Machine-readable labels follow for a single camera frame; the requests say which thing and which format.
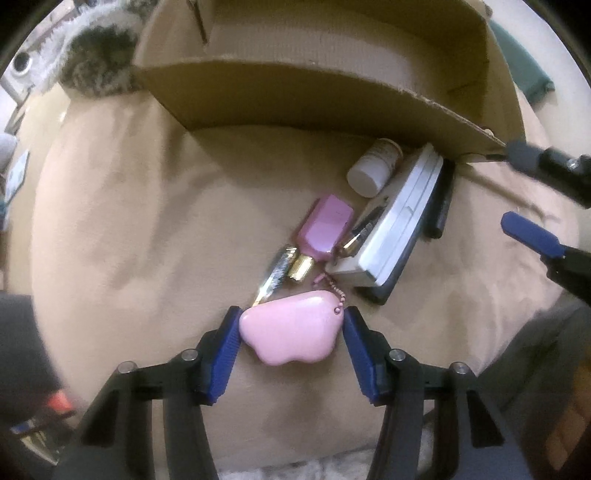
blue plastic piece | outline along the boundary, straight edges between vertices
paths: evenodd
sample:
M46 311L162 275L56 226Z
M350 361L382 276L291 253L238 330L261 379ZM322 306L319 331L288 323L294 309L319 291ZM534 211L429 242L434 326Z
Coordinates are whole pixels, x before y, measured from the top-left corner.
M343 321L343 337L353 363L355 375L357 375L361 393L371 403L377 402L379 391L376 383L375 364L363 341L362 333L355 326L355 322L347 310L345 310L345 319Z
M503 215L501 228L506 235L542 257L562 258L565 254L565 247L560 244L558 237L515 212Z
M211 403L217 402L226 391L230 374L240 349L240 331L238 329L238 321L242 310L236 307L236 311L228 312L228 316L217 330L216 342L219 342L219 347L215 357L212 360L211 366L211 382L207 391L207 397Z

white floor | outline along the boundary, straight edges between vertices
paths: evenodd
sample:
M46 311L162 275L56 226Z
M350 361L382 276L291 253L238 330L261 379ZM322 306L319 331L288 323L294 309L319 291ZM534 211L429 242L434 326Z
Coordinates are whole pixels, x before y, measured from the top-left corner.
M591 154L591 88L554 31L522 0L485 0L493 20L518 40L556 85L534 110L553 145ZM581 247L591 249L591 210L581 209Z

pink case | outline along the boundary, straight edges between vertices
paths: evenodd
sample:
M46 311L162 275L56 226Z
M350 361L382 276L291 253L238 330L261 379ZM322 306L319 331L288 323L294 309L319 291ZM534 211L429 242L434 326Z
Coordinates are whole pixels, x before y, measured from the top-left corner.
M335 195L320 198L297 234L300 252L319 262L332 258L332 251L347 231L353 209Z
M261 303L240 317L240 335L267 365L318 362L329 356L343 325L339 302L332 292L316 290Z

silver bolt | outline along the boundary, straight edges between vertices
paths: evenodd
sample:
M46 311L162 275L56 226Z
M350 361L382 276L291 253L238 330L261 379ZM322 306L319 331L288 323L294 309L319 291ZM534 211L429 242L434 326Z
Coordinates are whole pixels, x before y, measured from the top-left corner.
M455 373L460 374L460 375L466 375L467 373L470 373L470 371L471 371L470 367L467 366L463 362L453 362L452 369Z
M401 362L406 358L406 352L400 348L393 348L390 350L390 358L395 362Z
M184 350L183 353L181 353L181 358L183 360L185 360L186 362L192 362L198 356L199 356L199 352L196 351L194 348L190 348L188 350Z
M571 169L571 170L575 170L578 168L580 162L578 158L571 158L567 163L566 166Z
M132 362L131 360L127 360L126 362L120 363L117 367L117 370L120 374L130 374L131 372L137 369L138 366L135 364L135 362Z

pink bottle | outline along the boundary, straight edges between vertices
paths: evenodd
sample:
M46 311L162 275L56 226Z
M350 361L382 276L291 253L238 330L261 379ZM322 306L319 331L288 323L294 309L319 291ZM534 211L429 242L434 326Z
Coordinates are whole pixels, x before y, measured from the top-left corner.
M296 244L300 249L288 276L302 282L316 262L333 257L333 249L348 230L353 209L335 195L321 197L298 232Z

